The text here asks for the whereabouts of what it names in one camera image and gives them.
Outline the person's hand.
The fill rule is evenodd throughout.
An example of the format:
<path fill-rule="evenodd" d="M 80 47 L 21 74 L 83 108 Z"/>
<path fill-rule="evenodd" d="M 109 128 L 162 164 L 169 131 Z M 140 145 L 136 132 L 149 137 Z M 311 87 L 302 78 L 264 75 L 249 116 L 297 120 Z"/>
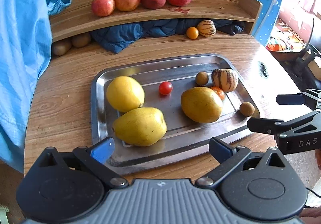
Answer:
<path fill-rule="evenodd" d="M 320 207 L 314 207 L 314 208 L 305 208 L 299 215 L 302 217 L 310 217 L 314 219 L 320 220 L 321 216 L 321 208 Z"/>

